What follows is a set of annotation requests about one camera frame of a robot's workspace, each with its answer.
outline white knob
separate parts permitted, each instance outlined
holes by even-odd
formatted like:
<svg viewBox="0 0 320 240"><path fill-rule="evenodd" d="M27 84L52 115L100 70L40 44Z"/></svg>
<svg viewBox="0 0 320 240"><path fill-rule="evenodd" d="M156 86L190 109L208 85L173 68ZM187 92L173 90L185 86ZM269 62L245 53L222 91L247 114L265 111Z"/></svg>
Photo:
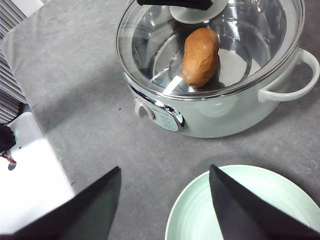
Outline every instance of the white knob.
<svg viewBox="0 0 320 240"><path fill-rule="evenodd" d="M136 98L134 100L134 112L137 114L140 118L143 118L145 115L148 115L149 119L155 119L154 113L151 111L151 109L143 103L140 99Z"/></svg>

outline glass lid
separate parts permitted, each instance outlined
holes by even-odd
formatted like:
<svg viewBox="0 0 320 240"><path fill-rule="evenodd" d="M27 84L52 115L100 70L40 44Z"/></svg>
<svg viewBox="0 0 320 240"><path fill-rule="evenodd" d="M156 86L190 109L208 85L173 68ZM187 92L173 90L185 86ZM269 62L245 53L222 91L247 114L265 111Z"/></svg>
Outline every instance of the glass lid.
<svg viewBox="0 0 320 240"><path fill-rule="evenodd" d="M215 17L206 19L205 10L131 1L116 35L126 74L154 94L212 98L259 83L296 49L304 24L303 0L213 0L210 8L222 5Z"/></svg>

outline striped cloth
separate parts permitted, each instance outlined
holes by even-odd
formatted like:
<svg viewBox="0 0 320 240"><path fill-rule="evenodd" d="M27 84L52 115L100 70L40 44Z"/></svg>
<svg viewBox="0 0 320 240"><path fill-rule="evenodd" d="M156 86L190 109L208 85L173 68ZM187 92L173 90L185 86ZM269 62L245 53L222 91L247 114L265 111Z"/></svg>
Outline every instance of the striped cloth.
<svg viewBox="0 0 320 240"><path fill-rule="evenodd" d="M25 18L11 0L0 0L0 40ZM20 103L27 103L26 98L0 50L0 123L12 121L17 116Z"/></svg>

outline pot handle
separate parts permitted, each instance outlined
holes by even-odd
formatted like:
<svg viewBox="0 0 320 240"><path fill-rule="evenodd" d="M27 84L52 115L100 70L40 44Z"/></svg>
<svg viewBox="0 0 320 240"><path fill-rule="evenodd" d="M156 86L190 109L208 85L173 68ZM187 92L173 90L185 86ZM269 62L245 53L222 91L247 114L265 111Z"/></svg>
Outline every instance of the pot handle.
<svg viewBox="0 0 320 240"><path fill-rule="evenodd" d="M306 95L308 92L310 92L314 88L314 86L316 85L319 79L319 75L320 75L319 62L316 59L316 57L313 56L310 52L300 48L300 56L298 57L298 61L296 64L300 64L300 63L308 64L308 66L312 69L312 78L304 88L298 91L289 92L289 93L280 93L280 92L270 91L269 89L271 89L278 82L282 81L283 75L286 74L285 72L279 77L277 77L274 81L269 83L267 86L261 88L258 91L258 101L260 103L265 103L267 101L275 101L275 102L291 101L291 100L299 99L304 95Z"/></svg>

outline potato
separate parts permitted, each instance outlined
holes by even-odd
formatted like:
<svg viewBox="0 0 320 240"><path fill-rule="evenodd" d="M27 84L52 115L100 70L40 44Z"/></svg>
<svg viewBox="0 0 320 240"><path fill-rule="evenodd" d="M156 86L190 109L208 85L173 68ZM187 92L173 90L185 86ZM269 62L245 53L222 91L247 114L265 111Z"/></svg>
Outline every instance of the potato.
<svg viewBox="0 0 320 240"><path fill-rule="evenodd" d="M219 39L210 28L192 32L184 43L181 75L193 88L204 86L216 73L219 65Z"/></svg>

